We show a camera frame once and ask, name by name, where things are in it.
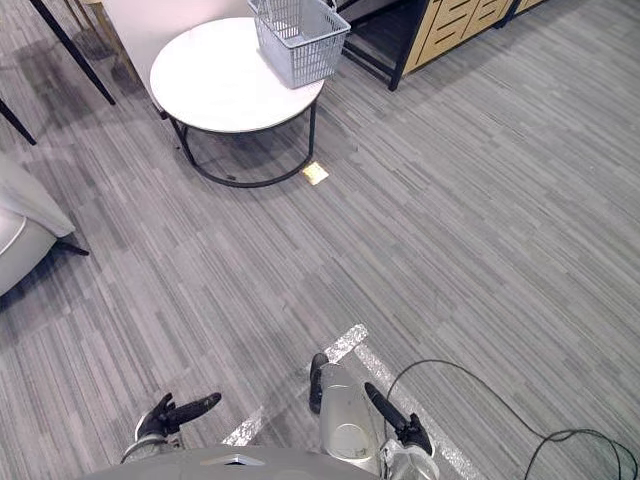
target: black metal frame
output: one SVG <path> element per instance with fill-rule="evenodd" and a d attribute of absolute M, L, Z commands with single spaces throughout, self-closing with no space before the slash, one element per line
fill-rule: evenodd
<path fill-rule="evenodd" d="M 2 101 L 1 98 L 0 98 L 0 113 L 2 113 L 2 115 L 7 120 L 9 120 L 9 123 L 13 125 L 13 128 L 18 130 L 18 132 L 20 132 L 22 136 L 26 138 L 31 145 L 36 144 L 36 140 L 31 136 L 31 134 L 29 133 L 29 130 L 27 130 L 27 128 L 22 124 L 22 122 L 18 119 L 18 117 L 16 117 L 16 115 L 11 111 L 11 109 L 7 106 L 7 104 Z"/>
<path fill-rule="evenodd" d="M 357 1 L 359 0 L 347 0 L 344 4 L 338 7 L 338 12 L 345 10 Z M 399 0 L 398 2 L 394 2 L 391 5 L 386 5 L 374 12 L 368 13 L 367 15 L 363 15 L 362 17 L 351 21 L 351 32 L 356 33 L 357 27 L 359 25 L 368 22 L 372 18 L 378 17 L 396 8 L 399 8 L 407 3 L 407 1 L 410 0 Z M 421 2 L 420 8 L 418 9 L 420 15 L 416 16 L 415 25 L 413 25 L 413 28 L 409 29 L 407 37 L 393 65 L 387 65 L 382 60 L 363 51 L 361 48 L 351 43 L 348 37 L 344 42 L 344 49 L 342 51 L 343 55 L 348 59 L 355 61 L 359 65 L 367 68 L 368 70 L 373 70 L 374 74 L 381 72 L 383 75 L 387 75 L 388 77 L 390 77 L 387 87 L 393 92 L 398 88 L 398 84 L 400 83 L 400 79 L 402 78 L 402 74 L 404 73 L 404 68 L 407 64 L 409 53 L 411 52 L 413 42 L 415 41 L 416 35 L 418 34 L 418 30 L 420 29 L 422 17 L 424 17 L 425 12 L 427 11 L 429 1 L 430 0 L 424 0 L 423 2 Z"/>
<path fill-rule="evenodd" d="M 31 5 L 33 5 L 33 8 L 38 11 L 42 19 L 47 22 L 49 28 L 53 30 L 53 33 L 55 33 L 56 37 L 58 37 L 58 39 L 62 42 L 64 47 L 76 61 L 78 66 L 82 69 L 84 74 L 89 78 L 89 80 L 91 80 L 91 82 L 100 91 L 100 93 L 102 93 L 102 96 L 106 98 L 107 102 L 109 102 L 111 105 L 115 105 L 116 101 L 113 99 L 104 84 L 100 81 L 100 79 L 96 75 L 96 72 L 93 71 L 91 66 L 87 63 L 86 59 L 82 56 L 82 53 L 80 53 L 80 50 L 78 50 L 78 47 L 76 47 L 75 44 L 71 41 L 69 36 L 62 29 L 62 27 L 55 19 L 55 17 L 51 14 L 46 5 L 42 3 L 42 0 L 29 1 L 31 2 Z"/>
<path fill-rule="evenodd" d="M 269 180 L 262 180 L 260 182 L 237 182 L 235 181 L 234 177 L 228 177 L 228 178 L 220 178 L 220 177 L 216 177 L 215 175 L 211 175 L 209 172 L 207 172 L 204 168 L 202 168 L 198 162 L 196 162 L 193 153 L 191 152 L 191 148 L 189 148 L 189 143 L 187 141 L 187 134 L 189 133 L 189 129 L 190 128 L 194 128 L 196 130 L 200 130 L 206 133 L 213 133 L 216 135 L 234 135 L 233 133 L 224 133 L 224 132 L 211 132 L 208 130 L 202 130 L 199 129 L 197 127 L 192 127 L 190 125 L 187 125 L 184 122 L 181 122 L 180 120 L 169 116 L 169 120 L 171 121 L 171 125 L 173 126 L 173 129 L 175 130 L 176 134 L 178 135 L 178 139 L 180 140 L 180 144 L 182 145 L 182 149 L 184 151 L 185 156 L 187 157 L 187 160 L 189 160 L 189 163 L 191 163 L 191 165 L 193 166 L 193 168 L 196 169 L 196 171 L 202 175 L 203 177 L 211 180 L 212 182 L 215 183 L 219 183 L 221 185 L 226 185 L 227 187 L 235 187 L 235 188 L 260 188 L 260 187 L 267 187 L 269 185 L 273 185 L 275 183 L 278 182 L 282 182 L 283 180 L 286 180 L 288 178 L 291 178 L 292 176 L 294 176 L 296 173 L 300 172 L 304 167 L 306 167 L 310 162 L 311 162 L 311 158 L 313 157 L 313 147 L 314 147 L 314 143 L 315 143 L 315 132 L 316 132 L 316 109 L 317 109 L 317 102 L 318 99 L 316 98 L 311 105 L 309 105 L 307 108 L 305 108 L 302 112 L 300 112 L 299 114 L 297 114 L 296 116 L 285 120 L 284 122 L 281 122 L 277 125 L 273 125 L 271 127 L 265 128 L 264 130 L 271 130 L 272 128 L 275 127 L 279 127 L 280 125 L 284 125 L 286 123 L 289 123 L 297 118 L 299 118 L 300 116 L 304 115 L 307 110 L 311 110 L 311 115 L 310 115 L 310 119 L 309 119 L 309 150 L 307 153 L 307 156 L 305 157 L 305 159 L 302 161 L 302 163 L 300 163 L 299 165 L 297 165 L 293 170 L 290 170 L 289 172 L 285 173 L 284 175 L 280 175 L 276 178 L 272 178 Z"/>
<path fill-rule="evenodd" d="M 523 13 L 526 12 L 530 12 L 531 10 L 533 10 L 534 8 L 536 8 L 537 6 L 542 5 L 545 2 L 538 2 L 535 5 L 527 8 L 526 10 L 523 10 L 519 13 L 516 13 L 516 10 L 518 10 L 518 7 L 520 6 L 520 4 L 523 2 L 524 0 L 516 0 L 515 2 L 513 2 L 511 4 L 511 6 L 509 7 L 509 10 L 507 11 L 507 14 L 504 16 L 504 18 L 502 20 L 500 20 L 498 23 L 495 24 L 495 28 L 502 28 L 504 27 L 507 23 L 509 23 L 511 20 L 513 20 L 516 17 L 519 17 L 520 15 L 522 15 Z"/>

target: white tabletop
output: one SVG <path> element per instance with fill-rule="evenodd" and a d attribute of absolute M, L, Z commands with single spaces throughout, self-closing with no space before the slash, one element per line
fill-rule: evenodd
<path fill-rule="evenodd" d="M 151 89 L 169 115 L 222 133 L 262 130 L 293 118 L 323 84 L 284 86 L 260 55 L 249 17 L 216 20 L 179 35 L 151 67 Z"/>

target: black chair leg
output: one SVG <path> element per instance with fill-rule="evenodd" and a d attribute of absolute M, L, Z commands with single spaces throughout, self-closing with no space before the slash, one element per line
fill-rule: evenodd
<path fill-rule="evenodd" d="M 62 240 L 58 240 L 56 243 L 54 243 L 53 248 L 62 250 L 64 252 L 70 252 L 75 255 L 81 255 L 83 257 L 89 256 L 89 252 L 87 250 L 84 250 L 83 248 L 80 248 L 80 247 L 76 247 L 75 245 L 72 245 L 68 242 L 64 242 Z"/>
<path fill-rule="evenodd" d="M 111 94 L 108 92 L 107 88 L 100 81 L 100 79 L 96 75 L 96 72 L 93 71 L 91 66 L 87 63 L 85 58 L 82 56 L 82 53 L 80 53 L 80 50 L 78 50 L 78 47 L 76 47 L 75 44 L 71 41 L 69 36 L 65 33 L 65 31 L 62 29 L 60 24 L 56 21 L 56 19 L 51 14 L 51 12 L 46 7 L 46 5 L 42 2 L 42 0 L 29 0 L 29 1 L 31 2 L 31 5 L 33 5 L 33 7 L 38 11 L 42 19 L 45 22 L 47 22 L 47 25 L 49 25 L 49 28 L 53 30 L 53 33 L 56 34 L 56 37 L 58 37 L 58 39 L 62 42 L 64 47 L 71 54 L 71 56 L 76 61 L 78 66 L 84 72 L 84 74 L 87 77 L 89 77 L 89 80 L 93 82 L 93 84 L 100 91 L 100 93 L 102 93 L 104 98 L 107 99 L 107 102 L 109 102 L 111 105 L 115 105 L 116 104 L 115 100 L 111 97 Z"/>
<path fill-rule="evenodd" d="M 4 103 L 1 99 L 0 99 L 0 113 L 2 113 L 2 115 L 7 120 L 9 120 L 9 123 L 13 125 L 13 128 L 18 130 L 22 134 L 22 136 L 27 139 L 27 142 L 29 142 L 31 145 L 36 144 L 35 138 L 31 136 L 31 134 L 25 128 L 22 122 L 18 120 L 18 117 L 15 116 L 15 114 L 11 111 L 11 109 L 7 106 L 7 104 Z"/>

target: round white table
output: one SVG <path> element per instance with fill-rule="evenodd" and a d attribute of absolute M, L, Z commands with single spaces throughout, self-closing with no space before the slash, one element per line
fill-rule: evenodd
<path fill-rule="evenodd" d="M 169 115 L 185 155 L 204 177 L 232 187 L 264 187 L 302 170 L 313 156 L 316 100 L 324 80 L 291 90 L 259 52 L 253 18 L 199 25 L 169 42 L 151 68 L 151 89 Z M 293 170 L 259 182 L 237 182 L 204 170 L 187 141 L 189 128 L 219 134 L 266 130 L 311 109 L 307 157 Z"/>

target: small yellow tag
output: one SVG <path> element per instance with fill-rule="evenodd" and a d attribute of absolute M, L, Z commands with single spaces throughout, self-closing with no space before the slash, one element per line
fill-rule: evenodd
<path fill-rule="evenodd" d="M 302 174 L 311 185 L 317 185 L 329 176 L 329 172 L 322 168 L 318 162 L 313 162 L 307 165 L 302 170 Z"/>

